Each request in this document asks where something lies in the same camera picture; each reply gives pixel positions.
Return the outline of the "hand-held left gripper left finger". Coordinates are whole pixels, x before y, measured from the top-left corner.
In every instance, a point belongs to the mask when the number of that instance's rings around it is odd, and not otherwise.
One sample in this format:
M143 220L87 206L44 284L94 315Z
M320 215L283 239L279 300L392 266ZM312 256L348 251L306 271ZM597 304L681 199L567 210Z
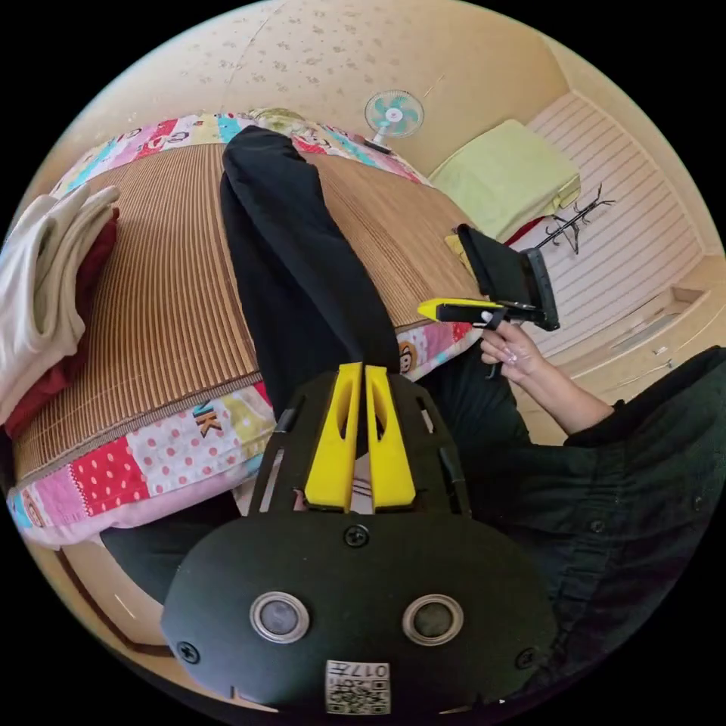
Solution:
M361 407L361 362L340 365L324 408L304 494L310 507L349 507Z

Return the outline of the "person's right hand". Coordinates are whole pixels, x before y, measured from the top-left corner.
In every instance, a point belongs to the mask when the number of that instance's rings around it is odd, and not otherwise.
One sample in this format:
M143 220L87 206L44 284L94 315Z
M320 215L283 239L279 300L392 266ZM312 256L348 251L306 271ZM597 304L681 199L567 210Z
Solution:
M547 366L545 357L528 334L506 321L495 330L482 331L480 352L485 365L499 368L510 382L520 386L535 382Z

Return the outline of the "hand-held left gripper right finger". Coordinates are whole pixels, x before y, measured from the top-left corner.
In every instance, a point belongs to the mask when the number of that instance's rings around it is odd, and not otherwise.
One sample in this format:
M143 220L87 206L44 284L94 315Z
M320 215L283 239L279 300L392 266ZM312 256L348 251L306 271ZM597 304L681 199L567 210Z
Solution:
M410 508L416 488L385 368L365 366L365 398L373 509Z

